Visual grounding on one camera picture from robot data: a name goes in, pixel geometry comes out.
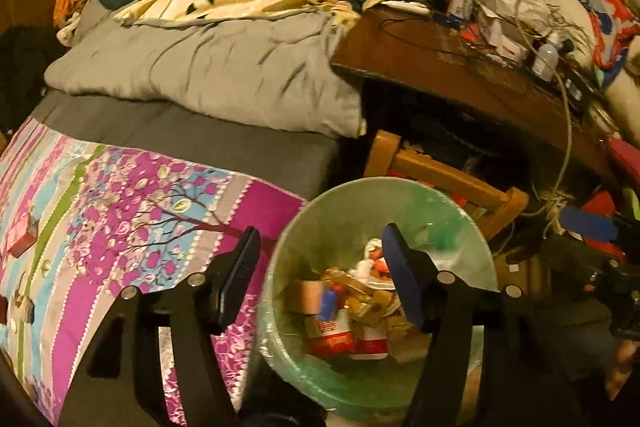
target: patterned throw blanket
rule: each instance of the patterned throw blanket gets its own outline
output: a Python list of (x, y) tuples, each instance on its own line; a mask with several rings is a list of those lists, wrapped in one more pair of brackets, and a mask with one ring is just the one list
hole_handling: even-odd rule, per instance
[[(235, 247), (253, 225), (262, 236), (260, 263), (238, 320), (213, 339), (237, 407), (269, 256), (302, 204), (245, 174), (75, 140), (28, 120), (0, 160), (0, 294), (12, 301), (17, 291), (35, 305), (33, 324), (10, 305), (8, 324), (0, 325), (18, 379), (35, 388), (55, 425), (82, 354), (120, 290), (171, 288)], [(16, 259), (6, 253), (6, 236), (25, 213), (38, 220), (38, 238)], [(167, 331), (161, 353), (168, 413), (184, 425)]]
[(625, 66), (629, 45), (640, 34), (640, 22), (622, 0), (578, 0), (589, 13), (596, 37), (593, 65), (604, 91)]

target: bottle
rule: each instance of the bottle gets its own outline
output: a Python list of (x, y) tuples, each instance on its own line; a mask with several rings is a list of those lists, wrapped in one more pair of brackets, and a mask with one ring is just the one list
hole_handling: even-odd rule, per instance
[(470, 2), (471, 0), (451, 0), (449, 4), (449, 12), (448, 15), (453, 17), (457, 17), (461, 20), (466, 20), (470, 16), (471, 10)]
[(531, 71), (545, 82), (551, 81), (554, 71), (558, 66), (558, 60), (560, 59), (558, 48), (560, 46), (560, 34), (558, 32), (552, 32), (546, 39), (546, 42), (540, 46), (538, 56), (536, 60), (533, 61)]

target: trash can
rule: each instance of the trash can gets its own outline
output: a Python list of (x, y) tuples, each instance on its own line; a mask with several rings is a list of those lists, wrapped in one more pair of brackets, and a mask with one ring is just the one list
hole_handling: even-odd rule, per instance
[[(305, 349), (304, 316), (284, 306), (290, 280), (347, 270), (367, 241), (396, 223), (409, 247), (430, 255), (472, 286), (497, 290), (489, 248), (471, 218), (444, 194), (400, 178), (363, 178), (309, 203), (284, 230), (271, 259), (259, 310), (260, 352), (283, 380), (337, 415), (359, 421), (398, 417), (414, 395), (423, 360), (321, 360)], [(472, 336), (469, 370), (482, 359), (482, 327)]]

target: cable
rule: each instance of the cable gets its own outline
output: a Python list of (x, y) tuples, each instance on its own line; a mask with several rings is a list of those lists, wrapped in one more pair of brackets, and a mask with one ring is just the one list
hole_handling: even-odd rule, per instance
[[(522, 34), (524, 41), (527, 43), (527, 46), (529, 47), (530, 51), (536, 55), (537, 58), (540, 58), (540, 60), (542, 60), (543, 62), (546, 63), (546, 61), (544, 61), (542, 59), (542, 57), (540, 57), (540, 54), (533, 48), (533, 46), (529, 43), (529, 39), (527, 38), (526, 33), (524, 32), (524, 30), (522, 29), (522, 26), (520, 25), (520, 20), (518, 19), (518, 9), (520, 8), (520, 3), (522, 2), (522, 0), (516, 0), (516, 6), (515, 6), (515, 19), (516, 19), (516, 25), (518, 26), (518, 29), (520, 31), (520, 33)], [(494, 62), (492, 60), (488, 60), (487, 58), (485, 58), (483, 55), (467, 55), (467, 54), (462, 54), (460, 52), (452, 52), (452, 51), (448, 51), (448, 50), (443, 50), (443, 49), (439, 49), (439, 48), (433, 48), (431, 46), (425, 46), (424, 44), (418, 44), (418, 42), (411, 42), (408, 41), (406, 39), (403, 39), (402, 37), (398, 36), (398, 35), (394, 35), (393, 33), (389, 32), (385, 27), (387, 25), (391, 25), (391, 24), (395, 24), (395, 23), (399, 23), (399, 22), (408, 22), (408, 21), (423, 21), (424, 18), (423, 17), (413, 17), (413, 18), (409, 18), (409, 19), (385, 19), (384, 21), (382, 21), (380, 23), (380, 28), (382, 29), (383, 32), (385, 32), (387, 35), (389, 35), (390, 37), (393, 37), (401, 42), (404, 42), (404, 44), (409, 44), (411, 46), (415, 46), (417, 48), (420, 48), (422, 50), (429, 50), (429, 51), (433, 51), (436, 53), (443, 53), (443, 54), (448, 54), (448, 55), (453, 55), (456, 57), (463, 57), (463, 58), (472, 58), (474, 60), (480, 60), (481, 62), (486, 62), (487, 64), (492, 64), (494, 66), (499, 66), (499, 67), (503, 67), (501, 64), (499, 64), (498, 62)], [(551, 191), (551, 195), (549, 196), (547, 202), (541, 206), (538, 210), (536, 210), (535, 212), (523, 212), (520, 215), (524, 216), (524, 217), (535, 217), (535, 216), (539, 216), (540, 214), (542, 214), (543, 212), (545, 212), (548, 207), (550, 206), (550, 204), (553, 203), (554, 197), (556, 195), (556, 192), (558, 191), (558, 188), (562, 182), (562, 179), (564, 178), (564, 173), (569, 165), (569, 159), (571, 158), (571, 148), (572, 148), (572, 140), (573, 140), (573, 130), (572, 130), (572, 126), (571, 126), (571, 112), (569, 110), (569, 97), (566, 93), (566, 88), (564, 87), (564, 83), (562, 82), (562, 78), (560, 78), (560, 75), (558, 74), (557, 71), (554, 72), (554, 75), (556, 77), (556, 80), (558, 81), (558, 86), (560, 87), (560, 92), (562, 93), (562, 105), (564, 106), (564, 115), (566, 117), (566, 126), (567, 126), (567, 138), (566, 138), (566, 149), (564, 152), (564, 160), (562, 161), (562, 166), (560, 168), (560, 171), (558, 172), (558, 178), (556, 179), (556, 183), (554, 184), (553, 190)]]
[[(527, 39), (527, 35), (522, 29), (522, 25), (520, 24), (520, 20), (518, 19), (518, 8), (520, 8), (520, 3), (522, 0), (516, 0), (515, 6), (515, 19), (516, 25), (522, 34), (527, 46), (531, 50), (531, 52), (536, 55), (537, 58), (542, 60), (546, 64), (546, 60), (544, 60), (540, 54), (533, 48), (533, 46), (529, 43), (529, 39)], [(566, 117), (566, 149), (564, 150), (564, 160), (562, 161), (562, 166), (560, 171), (558, 172), (558, 178), (556, 179), (556, 183), (554, 184), (553, 189), (551, 190), (551, 195), (549, 195), (546, 203), (543, 204), (538, 210), (535, 212), (523, 212), (520, 215), (525, 217), (535, 217), (547, 211), (550, 206), (553, 204), (554, 198), (556, 197), (556, 193), (558, 192), (558, 188), (562, 182), (562, 178), (564, 178), (564, 173), (566, 172), (566, 168), (569, 166), (569, 159), (571, 158), (571, 147), (573, 140), (573, 129), (571, 127), (571, 113), (569, 112), (569, 97), (566, 93), (566, 88), (564, 87), (564, 82), (557, 71), (554, 71), (554, 76), (558, 81), (558, 86), (560, 87), (560, 92), (562, 93), (562, 105), (564, 105), (564, 115)]]
[(456, 56), (456, 57), (472, 58), (473, 60), (480, 60), (481, 62), (486, 62), (487, 64), (492, 64), (494, 66), (503, 67), (498, 62), (495, 62), (493, 60), (490, 60), (490, 59), (484, 57), (484, 55), (481, 55), (478, 50), (476, 50), (475, 48), (473, 48), (471, 46), (470, 46), (470, 48), (473, 51), (475, 51), (476, 53), (478, 53), (478, 55), (469, 55), (469, 54), (460, 53), (460, 52), (452, 52), (452, 51), (449, 51), (449, 50), (443, 50), (443, 49), (440, 49), (440, 48), (433, 48), (432, 46), (425, 46), (424, 44), (419, 44), (418, 42), (412, 42), (412, 41), (408, 41), (406, 39), (403, 39), (402, 37), (389, 32), (385, 28), (386, 26), (389, 26), (389, 25), (395, 24), (395, 23), (399, 23), (399, 22), (424, 21), (424, 20), (425, 19), (423, 17), (414, 17), (414, 18), (411, 18), (411, 19), (385, 19), (380, 23), (380, 28), (382, 29), (383, 32), (385, 32), (390, 37), (393, 37), (393, 38), (395, 38), (396, 40), (398, 40), (400, 42), (404, 42), (404, 44), (409, 44), (411, 46), (415, 46), (416, 48), (419, 48), (421, 50), (428, 50), (428, 51), (432, 51), (432, 52), (436, 52), (436, 53), (444, 53), (444, 54), (453, 55), (453, 56)]
[(494, 253), (494, 259), (496, 257), (498, 257), (501, 253), (502, 250), (504, 250), (506, 248), (506, 246), (509, 244), (510, 240), (513, 238), (513, 234), (516, 231), (516, 222), (515, 221), (511, 221), (511, 232), (509, 232), (509, 235), (507, 236), (507, 238), (502, 242), (502, 244), (500, 245), (500, 247), (498, 248), (498, 250), (495, 251)]

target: cardboard box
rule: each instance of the cardboard box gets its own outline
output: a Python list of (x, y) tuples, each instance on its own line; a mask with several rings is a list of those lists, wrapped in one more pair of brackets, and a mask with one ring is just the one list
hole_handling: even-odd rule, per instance
[(476, 20), (478, 21), (482, 36), (490, 45), (496, 48), (500, 46), (502, 37), (507, 37), (509, 40), (524, 46), (526, 49), (528, 49), (527, 41), (529, 41), (529, 44), (534, 41), (533, 36), (528, 35), (525, 39), (515, 24), (511, 24), (482, 5), (476, 9)]
[(527, 56), (528, 48), (522, 44), (512, 41), (504, 35), (500, 38), (500, 44), (497, 47), (498, 55), (509, 60), (513, 60), (517, 64), (521, 63)]

